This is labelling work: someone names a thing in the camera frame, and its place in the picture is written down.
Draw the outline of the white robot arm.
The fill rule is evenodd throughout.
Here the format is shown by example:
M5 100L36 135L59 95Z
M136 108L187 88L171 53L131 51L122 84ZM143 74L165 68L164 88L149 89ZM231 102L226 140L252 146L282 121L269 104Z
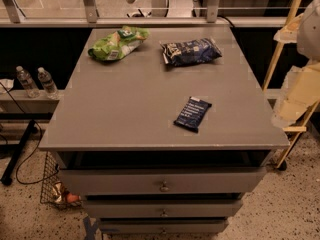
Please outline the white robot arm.
M313 0L274 39L296 43L298 53L308 58L304 67L292 66L287 72L273 107L272 124L285 128L320 100L320 0Z

